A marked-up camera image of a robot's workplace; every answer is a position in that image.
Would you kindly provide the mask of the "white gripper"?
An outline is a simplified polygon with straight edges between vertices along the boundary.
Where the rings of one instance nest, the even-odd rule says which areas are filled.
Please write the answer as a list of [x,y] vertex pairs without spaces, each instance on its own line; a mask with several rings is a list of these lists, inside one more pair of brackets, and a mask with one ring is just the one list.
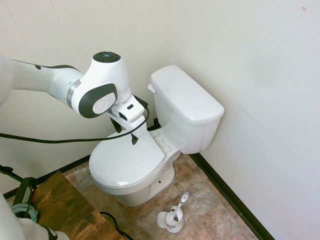
[[131,143],[134,146],[140,137],[147,132],[147,125],[143,123],[145,108],[133,94],[124,103],[115,104],[109,109],[109,117],[117,133],[122,132],[122,127],[127,131],[133,131]]

